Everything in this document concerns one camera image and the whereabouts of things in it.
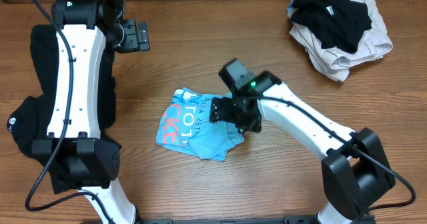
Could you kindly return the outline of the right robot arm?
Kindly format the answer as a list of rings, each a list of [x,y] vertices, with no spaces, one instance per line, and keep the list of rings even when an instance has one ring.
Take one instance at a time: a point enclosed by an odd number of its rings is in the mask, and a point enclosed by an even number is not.
[[[259,133],[266,119],[320,160],[328,204],[316,223],[352,223],[395,186],[380,138],[369,128],[355,132],[331,121],[270,72],[222,70],[219,76],[232,97],[212,101],[211,122],[233,123],[239,133]]]

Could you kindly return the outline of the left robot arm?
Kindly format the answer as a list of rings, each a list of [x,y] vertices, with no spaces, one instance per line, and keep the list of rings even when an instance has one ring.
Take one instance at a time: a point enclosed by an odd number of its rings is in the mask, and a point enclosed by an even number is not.
[[[120,146],[98,121],[101,66],[116,53],[149,49],[145,22],[125,19],[125,0],[56,0],[48,21],[59,48],[55,102],[43,139],[31,152],[56,193],[84,196],[102,223],[140,223],[118,179]]]

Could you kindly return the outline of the light blue printed t-shirt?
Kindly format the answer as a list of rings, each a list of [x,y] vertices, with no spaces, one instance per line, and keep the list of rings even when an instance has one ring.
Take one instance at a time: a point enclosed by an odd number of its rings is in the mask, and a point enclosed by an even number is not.
[[[211,103],[216,97],[186,87],[175,90],[159,122],[156,143],[200,159],[224,161],[230,149],[244,142],[244,136],[232,123],[209,121]]]

